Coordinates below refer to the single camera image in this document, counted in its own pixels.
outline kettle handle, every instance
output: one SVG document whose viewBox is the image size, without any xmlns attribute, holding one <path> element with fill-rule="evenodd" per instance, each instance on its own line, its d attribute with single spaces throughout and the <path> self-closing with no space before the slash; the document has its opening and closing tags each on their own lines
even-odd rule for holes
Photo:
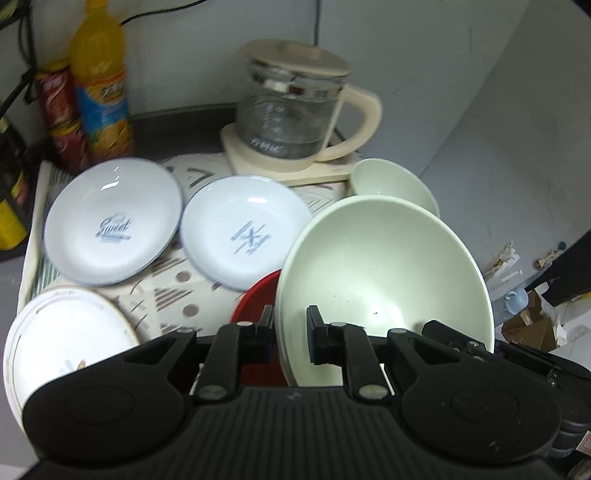
<svg viewBox="0 0 591 480">
<path fill-rule="evenodd" d="M 347 102 L 361 110 L 363 123 L 348 139 L 332 147 L 320 150 L 314 156 L 314 161 L 323 162 L 344 157 L 366 143 L 378 129 L 379 122 L 382 119 L 382 102 L 375 93 L 348 84 L 343 87 L 341 95 L 343 102 Z"/>
</svg>

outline chip can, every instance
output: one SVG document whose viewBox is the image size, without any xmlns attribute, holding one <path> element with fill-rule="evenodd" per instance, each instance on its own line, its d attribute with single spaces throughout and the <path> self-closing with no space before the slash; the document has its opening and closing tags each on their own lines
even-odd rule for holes
<svg viewBox="0 0 591 480">
<path fill-rule="evenodd" d="M 51 131 L 51 139 L 59 157 L 59 167 L 78 175 L 90 166 L 86 136 L 80 119 Z"/>
<path fill-rule="evenodd" d="M 74 77 L 70 73 L 68 60 L 54 61 L 40 67 L 35 79 L 49 129 L 73 122 L 78 117 L 78 110 Z"/>
</svg>

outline small white bowl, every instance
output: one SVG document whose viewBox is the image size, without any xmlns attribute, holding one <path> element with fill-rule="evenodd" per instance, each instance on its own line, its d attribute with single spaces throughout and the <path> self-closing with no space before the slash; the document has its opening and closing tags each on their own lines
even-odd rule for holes
<svg viewBox="0 0 591 480">
<path fill-rule="evenodd" d="M 431 190 L 411 171 L 383 158 L 366 158 L 355 164 L 350 177 L 352 195 L 389 195 L 413 202 L 441 218 Z"/>
</svg>

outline cardboard box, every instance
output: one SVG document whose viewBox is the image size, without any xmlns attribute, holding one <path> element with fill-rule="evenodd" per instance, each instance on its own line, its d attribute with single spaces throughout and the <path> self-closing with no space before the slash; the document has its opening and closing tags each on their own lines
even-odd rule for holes
<svg viewBox="0 0 591 480">
<path fill-rule="evenodd" d="M 522 343 L 544 352 L 556 348 L 552 320 L 542 309 L 542 299 L 535 291 L 528 295 L 527 308 L 503 324 L 501 333 L 507 342 Z"/>
</svg>

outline plate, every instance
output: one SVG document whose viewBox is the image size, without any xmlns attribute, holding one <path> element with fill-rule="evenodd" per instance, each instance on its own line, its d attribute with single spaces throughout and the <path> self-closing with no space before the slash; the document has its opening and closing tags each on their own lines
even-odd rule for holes
<svg viewBox="0 0 591 480">
<path fill-rule="evenodd" d="M 83 288 L 41 293 L 12 323 L 4 349 L 4 387 L 17 422 L 40 386 L 137 345 L 123 314 L 100 295 Z"/>
<path fill-rule="evenodd" d="M 202 274 L 248 290 L 283 266 L 311 219 L 304 201 L 281 183 L 238 175 L 199 190 L 185 208 L 180 233 L 187 257 Z"/>
<path fill-rule="evenodd" d="M 59 194 L 47 216 L 45 250 L 75 283 L 117 283 L 162 253 L 182 208 L 181 189 L 162 166 L 139 158 L 107 161 Z"/>
</svg>

